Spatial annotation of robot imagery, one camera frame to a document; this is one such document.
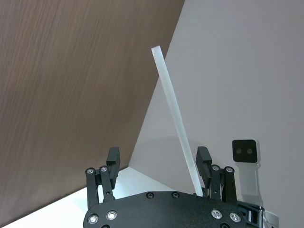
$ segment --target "brown wall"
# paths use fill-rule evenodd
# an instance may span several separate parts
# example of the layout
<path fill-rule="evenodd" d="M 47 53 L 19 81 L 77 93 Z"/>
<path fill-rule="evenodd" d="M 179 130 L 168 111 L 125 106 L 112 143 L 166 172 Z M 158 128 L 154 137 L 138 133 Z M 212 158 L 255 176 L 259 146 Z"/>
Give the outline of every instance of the brown wall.
<path fill-rule="evenodd" d="M 0 1 L 0 227 L 128 165 L 183 2 Z"/>

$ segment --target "white wall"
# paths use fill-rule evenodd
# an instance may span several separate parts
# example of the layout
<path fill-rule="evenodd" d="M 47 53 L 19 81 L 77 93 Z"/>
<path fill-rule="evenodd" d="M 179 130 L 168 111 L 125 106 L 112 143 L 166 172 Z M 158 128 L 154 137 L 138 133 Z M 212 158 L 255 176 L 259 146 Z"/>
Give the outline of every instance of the white wall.
<path fill-rule="evenodd" d="M 232 140 L 259 140 L 264 205 L 302 227 L 304 1 L 186 0 L 166 63 L 193 155 L 233 166 Z M 130 166 L 194 192 L 160 81 Z"/>

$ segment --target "silver screw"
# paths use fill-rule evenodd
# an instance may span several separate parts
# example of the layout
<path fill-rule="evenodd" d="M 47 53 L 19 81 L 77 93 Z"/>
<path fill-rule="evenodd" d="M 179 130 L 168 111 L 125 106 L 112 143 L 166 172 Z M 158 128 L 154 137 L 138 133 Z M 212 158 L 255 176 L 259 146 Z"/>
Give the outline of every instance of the silver screw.
<path fill-rule="evenodd" d="M 97 221 L 98 221 L 97 215 L 91 215 L 88 219 L 88 223 L 90 223 L 90 224 L 95 224 Z"/>
<path fill-rule="evenodd" d="M 234 212 L 230 213 L 230 218 L 234 222 L 240 222 L 241 221 L 241 217 L 237 213 L 234 213 Z"/>
<path fill-rule="evenodd" d="M 114 211 L 114 210 L 109 211 L 109 212 L 107 213 L 107 215 L 106 215 L 106 219 L 107 219 L 107 220 L 113 220 L 113 219 L 115 219 L 116 217 L 117 217 L 117 213 L 116 213 L 116 211 Z"/>
<path fill-rule="evenodd" d="M 216 209 L 211 211 L 211 215 L 216 219 L 222 218 L 222 213 L 219 210 L 216 210 Z"/>
<path fill-rule="evenodd" d="M 233 172 L 233 169 L 232 169 L 231 167 L 227 167 L 227 168 L 226 168 L 226 171 L 227 171 L 227 172 Z"/>
<path fill-rule="evenodd" d="M 108 168 L 107 167 L 101 167 L 101 169 L 100 169 L 102 172 L 105 172 L 105 171 L 107 171 L 108 170 Z"/>
<path fill-rule="evenodd" d="M 213 170 L 215 170 L 215 171 L 218 171 L 218 170 L 219 170 L 219 167 L 216 166 L 216 165 L 212 166 L 212 168 L 213 168 Z"/>

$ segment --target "bolt head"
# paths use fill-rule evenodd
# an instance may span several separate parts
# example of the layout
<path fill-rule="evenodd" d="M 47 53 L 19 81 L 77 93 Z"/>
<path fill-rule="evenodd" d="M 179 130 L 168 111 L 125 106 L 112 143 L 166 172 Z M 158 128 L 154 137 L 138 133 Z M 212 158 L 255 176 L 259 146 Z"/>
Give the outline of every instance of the bolt head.
<path fill-rule="evenodd" d="M 215 171 L 218 171 L 218 170 L 219 170 L 219 167 L 216 166 L 216 165 L 212 166 L 212 168 L 213 168 L 213 170 L 215 170 Z"/>
<path fill-rule="evenodd" d="M 97 221 L 98 221 L 97 215 L 91 215 L 88 219 L 88 223 L 90 223 L 90 224 L 95 224 Z"/>
<path fill-rule="evenodd" d="M 177 199 L 178 197 L 180 197 L 179 193 L 178 192 L 173 192 L 172 194 L 172 197 Z"/>
<path fill-rule="evenodd" d="M 152 198 L 154 197 L 153 192 L 148 192 L 148 193 L 146 194 L 146 197 L 147 197 L 148 199 L 152 199 Z"/>
<path fill-rule="evenodd" d="M 240 222 L 241 221 L 241 217 L 235 212 L 230 213 L 230 218 L 234 222 Z"/>
<path fill-rule="evenodd" d="M 219 210 L 216 210 L 216 209 L 211 211 L 211 215 L 216 219 L 222 218 L 222 213 Z"/>
<path fill-rule="evenodd" d="M 107 167 L 101 167 L 101 169 L 100 169 L 102 172 L 105 172 L 105 171 L 107 171 L 108 170 L 108 168 Z"/>
<path fill-rule="evenodd" d="M 226 171 L 227 171 L 227 172 L 233 172 L 233 169 L 232 169 L 231 167 L 227 167 L 227 168 L 226 168 Z"/>
<path fill-rule="evenodd" d="M 116 217 L 117 217 L 117 212 L 114 211 L 114 210 L 109 211 L 109 212 L 107 213 L 107 215 L 106 215 L 106 219 L 107 219 L 107 220 L 113 220 L 113 219 L 115 219 Z"/>

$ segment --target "translucent plastic rod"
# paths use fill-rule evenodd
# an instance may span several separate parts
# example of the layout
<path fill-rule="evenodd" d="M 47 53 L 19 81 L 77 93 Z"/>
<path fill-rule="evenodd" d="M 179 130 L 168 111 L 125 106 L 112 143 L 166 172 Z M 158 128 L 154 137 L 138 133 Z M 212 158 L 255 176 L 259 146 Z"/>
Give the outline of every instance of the translucent plastic rod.
<path fill-rule="evenodd" d="M 181 118 L 181 112 L 179 106 L 177 104 L 175 92 L 173 90 L 173 86 L 170 80 L 170 76 L 168 73 L 168 69 L 166 67 L 165 60 L 162 55 L 162 50 L 160 46 L 152 48 L 152 54 L 154 57 L 154 61 L 158 70 L 158 74 L 161 79 L 161 84 L 163 90 L 165 92 L 167 102 L 171 111 L 171 115 L 174 121 L 175 129 L 177 131 L 177 135 L 179 136 L 182 151 L 184 153 L 186 163 L 189 169 L 189 173 L 195 188 L 195 192 L 198 196 L 203 195 L 203 191 L 201 189 L 200 180 L 198 173 L 196 171 L 195 163 L 192 157 L 190 145 L 188 142 L 188 138 L 186 135 L 186 130 Z"/>

